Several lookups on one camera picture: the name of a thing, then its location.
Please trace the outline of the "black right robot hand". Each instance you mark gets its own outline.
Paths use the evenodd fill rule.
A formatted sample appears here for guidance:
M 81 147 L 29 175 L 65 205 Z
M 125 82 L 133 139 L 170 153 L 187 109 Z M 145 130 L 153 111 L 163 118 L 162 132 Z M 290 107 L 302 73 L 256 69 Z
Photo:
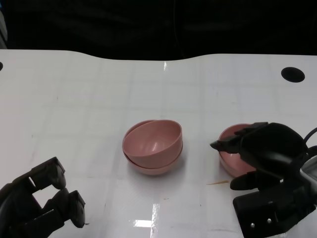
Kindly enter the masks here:
M 256 122 L 239 125 L 229 135 L 210 144 L 218 152 L 239 154 L 254 171 L 238 176 L 232 190 L 262 190 L 298 177 L 309 159 L 305 140 L 296 131 L 280 123 Z

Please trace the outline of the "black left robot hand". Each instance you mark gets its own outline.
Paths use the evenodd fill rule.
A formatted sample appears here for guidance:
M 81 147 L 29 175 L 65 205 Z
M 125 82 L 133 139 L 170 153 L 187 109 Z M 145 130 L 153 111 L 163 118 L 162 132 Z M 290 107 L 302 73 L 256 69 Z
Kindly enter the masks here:
M 67 190 L 64 173 L 53 157 L 0 190 L 2 238 L 47 238 L 68 220 L 77 228 L 85 226 L 85 202 L 78 191 Z M 58 192 L 41 207 L 33 194 L 50 185 Z

